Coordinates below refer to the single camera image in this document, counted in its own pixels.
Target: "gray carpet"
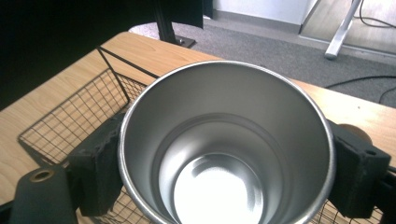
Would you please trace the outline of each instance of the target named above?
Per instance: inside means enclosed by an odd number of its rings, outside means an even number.
[[[331,88],[371,102],[379,103],[384,92],[396,87],[396,64],[374,62],[342,53],[337,60],[329,61],[323,57],[324,51],[321,49],[207,24],[201,30],[174,23],[174,29],[177,35],[197,41],[192,49],[226,60],[257,64],[285,77],[320,87],[354,78],[376,77]],[[158,38],[155,23],[135,27],[131,32]],[[396,107],[396,90],[385,93],[380,103]]]

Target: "white wall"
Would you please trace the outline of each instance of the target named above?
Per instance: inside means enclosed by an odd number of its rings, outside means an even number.
[[[213,8],[219,11],[233,12],[301,25],[317,1],[318,0],[214,0]]]

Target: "table surface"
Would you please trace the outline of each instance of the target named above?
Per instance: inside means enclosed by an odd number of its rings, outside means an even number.
[[[103,47],[159,76],[189,63],[221,60],[215,56],[131,33],[116,35]],[[129,65],[115,60],[110,63],[128,77],[145,84],[153,81],[153,78],[142,76]],[[105,69],[106,64],[98,51],[94,50],[1,111],[0,204],[11,201],[18,180],[38,167],[18,144],[18,135]],[[396,109],[301,81],[293,82],[312,97],[327,119],[361,128],[370,135],[376,147],[386,151],[392,158],[396,157]],[[396,165],[396,161],[392,159],[391,164]]]

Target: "wire basket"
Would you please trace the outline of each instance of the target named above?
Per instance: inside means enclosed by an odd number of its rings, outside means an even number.
[[[78,144],[106,120],[126,109],[146,88],[145,84],[115,72],[104,52],[150,77],[157,77],[106,49],[98,50],[108,68],[20,134],[19,143],[39,165],[66,165],[67,155]],[[381,211],[375,209],[369,219],[346,218],[327,201],[309,223],[379,223],[381,217]],[[125,188],[110,211],[105,216],[94,217],[94,220],[101,223],[151,223]]]

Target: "stainless steel cup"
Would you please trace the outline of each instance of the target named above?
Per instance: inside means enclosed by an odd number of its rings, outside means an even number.
[[[147,87],[125,115],[119,163],[129,194],[158,223],[305,223],[335,173],[332,133],[308,95],[227,61]]]

